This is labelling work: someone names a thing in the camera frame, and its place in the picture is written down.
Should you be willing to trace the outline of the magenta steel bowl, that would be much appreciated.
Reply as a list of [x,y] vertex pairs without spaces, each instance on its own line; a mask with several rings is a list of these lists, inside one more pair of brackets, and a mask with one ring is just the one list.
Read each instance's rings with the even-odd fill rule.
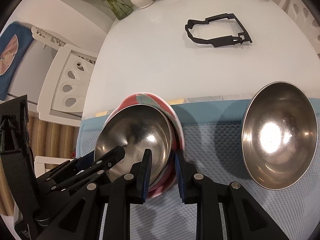
[[129,173],[132,165],[142,160],[144,151],[150,149],[150,186],[153,187],[169,168],[174,133],[162,111],[148,105],[132,105],[117,112],[104,125],[95,146],[95,160],[117,146],[124,148],[125,157],[109,170],[110,180]]

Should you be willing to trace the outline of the blue steel bowl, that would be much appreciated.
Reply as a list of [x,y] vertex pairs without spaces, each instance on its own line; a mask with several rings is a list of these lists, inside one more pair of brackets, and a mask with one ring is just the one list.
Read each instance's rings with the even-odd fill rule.
[[315,110],[297,86],[276,81],[249,102],[241,123],[241,152],[250,177],[268,190],[287,189],[299,181],[315,156]]

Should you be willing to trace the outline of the pink ceramic bowl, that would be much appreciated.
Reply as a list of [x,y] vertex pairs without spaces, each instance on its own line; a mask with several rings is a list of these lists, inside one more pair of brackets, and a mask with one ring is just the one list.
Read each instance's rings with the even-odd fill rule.
[[125,149],[125,157],[109,170],[111,181],[129,173],[146,149],[152,151],[148,197],[155,198],[175,182],[174,151],[185,147],[182,125],[174,109],[161,97],[152,93],[132,94],[106,119],[95,159],[116,146]]

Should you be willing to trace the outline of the white chair left near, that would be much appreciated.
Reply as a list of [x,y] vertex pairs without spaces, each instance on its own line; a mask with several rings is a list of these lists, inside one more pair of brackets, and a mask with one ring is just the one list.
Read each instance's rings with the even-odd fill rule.
[[71,159],[65,159],[65,158],[36,156],[34,158],[35,177],[38,178],[39,176],[49,171],[49,169],[46,168],[46,165],[60,165],[68,160],[71,161]]

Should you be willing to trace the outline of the white chair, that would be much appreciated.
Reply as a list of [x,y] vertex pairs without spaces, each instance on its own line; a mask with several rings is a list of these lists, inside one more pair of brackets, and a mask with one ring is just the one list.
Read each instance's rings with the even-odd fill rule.
[[38,178],[39,176],[49,171],[49,169],[46,168],[46,165],[60,165],[68,160],[71,161],[71,159],[65,159],[65,158],[36,156],[34,158],[35,177]]
[[39,119],[79,127],[97,53],[84,50],[32,26],[33,38],[57,51],[37,103]]
[[319,25],[310,10],[302,0],[281,0],[279,6],[298,25],[319,56]]

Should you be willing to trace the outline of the white chair left far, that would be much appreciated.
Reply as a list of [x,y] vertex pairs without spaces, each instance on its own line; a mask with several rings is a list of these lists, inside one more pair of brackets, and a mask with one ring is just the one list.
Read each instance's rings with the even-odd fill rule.
[[57,51],[37,103],[39,119],[79,127],[97,53],[84,50],[32,26],[33,38]]

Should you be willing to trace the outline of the blue cushion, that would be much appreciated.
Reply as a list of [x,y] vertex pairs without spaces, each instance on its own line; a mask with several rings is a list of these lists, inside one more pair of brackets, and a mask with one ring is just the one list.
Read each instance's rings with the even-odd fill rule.
[[18,22],[11,23],[1,35],[1,101],[7,97],[15,72],[33,40],[31,30]]

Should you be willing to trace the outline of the white chair right far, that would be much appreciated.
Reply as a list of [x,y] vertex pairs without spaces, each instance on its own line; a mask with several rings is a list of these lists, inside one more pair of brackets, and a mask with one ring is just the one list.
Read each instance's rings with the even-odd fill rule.
[[281,0],[279,6],[298,25],[319,56],[319,25],[310,10],[302,0]]

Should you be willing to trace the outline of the black plastic frame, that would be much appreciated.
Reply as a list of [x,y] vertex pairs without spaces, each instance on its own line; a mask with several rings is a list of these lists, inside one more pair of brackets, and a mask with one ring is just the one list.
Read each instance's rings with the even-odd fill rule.
[[204,20],[188,20],[187,37],[201,46],[215,48],[252,43],[252,39],[233,13],[210,16]]

